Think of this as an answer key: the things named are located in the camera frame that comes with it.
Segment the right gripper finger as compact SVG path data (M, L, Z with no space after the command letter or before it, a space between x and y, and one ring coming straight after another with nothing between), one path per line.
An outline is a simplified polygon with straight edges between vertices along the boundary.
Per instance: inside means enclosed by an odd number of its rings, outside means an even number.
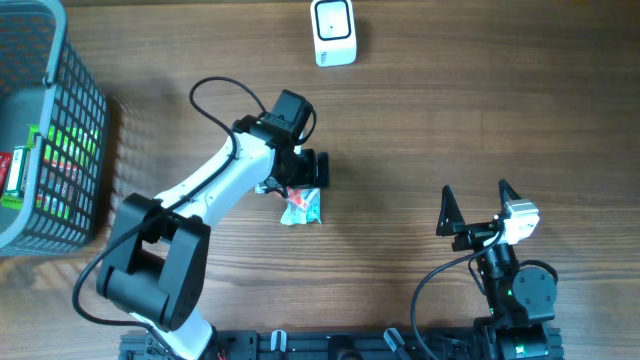
M441 194L441 209L437 222L436 235L453 236L463 231L464 217L458 207L452 188L445 185Z
M515 206L520 204L522 197L512 188L506 179L498 182L502 213L513 213Z

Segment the teal tissue packet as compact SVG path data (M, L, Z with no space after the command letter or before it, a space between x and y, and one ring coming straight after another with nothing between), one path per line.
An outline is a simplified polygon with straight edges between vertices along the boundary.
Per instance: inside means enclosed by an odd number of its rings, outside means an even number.
M313 190L309 207L307 209L300 208L288 202L287 207L281 217L280 222L283 225L303 225L317 222L321 220L321 191L319 188L309 188Z

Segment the green white medicine box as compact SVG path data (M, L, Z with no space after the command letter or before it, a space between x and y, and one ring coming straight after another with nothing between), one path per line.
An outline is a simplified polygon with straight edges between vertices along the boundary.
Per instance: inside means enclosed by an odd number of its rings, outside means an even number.
M6 194L23 198L26 191L30 149L27 146L14 148L9 175L6 179Z

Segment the green snack bag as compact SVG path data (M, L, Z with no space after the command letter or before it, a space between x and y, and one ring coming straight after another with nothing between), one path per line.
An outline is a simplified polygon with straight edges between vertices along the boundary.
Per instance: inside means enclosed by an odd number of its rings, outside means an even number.
M28 137L27 137L26 144L25 145L18 145L18 146L27 146L30 149L29 163L28 163L28 173L29 173L30 156L31 156L32 150L35 148L34 136L38 132L39 126L36 125L36 124L29 124L28 127L29 127L29 134L28 134ZM27 188L27 183L28 183L28 173L27 173L26 188ZM24 203L24 197L23 198L18 198L18 197L13 197L13 196L7 195L6 194L6 183L5 183L5 187L4 187L4 190L2 192L2 196L1 196L1 206L5 207L5 208L13 209L13 210L21 210L22 207L23 207L23 203Z

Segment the small orange white box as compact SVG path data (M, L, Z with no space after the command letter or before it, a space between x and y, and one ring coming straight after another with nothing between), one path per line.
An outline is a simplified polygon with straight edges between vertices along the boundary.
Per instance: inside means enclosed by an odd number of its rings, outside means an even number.
M312 189L288 188L288 202L307 209L312 197Z

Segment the red sachet stick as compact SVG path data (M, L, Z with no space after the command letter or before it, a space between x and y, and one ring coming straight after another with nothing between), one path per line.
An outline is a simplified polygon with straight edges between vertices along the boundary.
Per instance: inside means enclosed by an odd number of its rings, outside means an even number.
M12 162L12 154L7 152L0 153L0 192L3 192L6 180L9 176Z

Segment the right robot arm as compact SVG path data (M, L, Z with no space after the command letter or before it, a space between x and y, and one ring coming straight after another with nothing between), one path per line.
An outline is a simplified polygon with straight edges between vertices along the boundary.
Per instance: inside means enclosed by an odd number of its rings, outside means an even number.
M476 346L483 359L562 359L555 318L559 276L540 260L520 261L515 246L537 227L539 209L499 181L500 212L487 222L468 224L453 190L442 189L438 236L452 236L452 250L468 251L472 277L486 297L490 315L474 321Z

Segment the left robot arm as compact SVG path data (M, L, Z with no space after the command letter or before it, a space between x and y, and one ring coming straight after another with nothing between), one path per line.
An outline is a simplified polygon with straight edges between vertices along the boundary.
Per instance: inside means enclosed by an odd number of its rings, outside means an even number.
M134 193L119 207L98 255L96 291L132 315L140 334L121 339L122 359L221 359L216 328L197 308L210 235L252 188L286 196L328 184L328 157L302 149L313 105L289 90L274 107L234 122L210 160L173 188Z

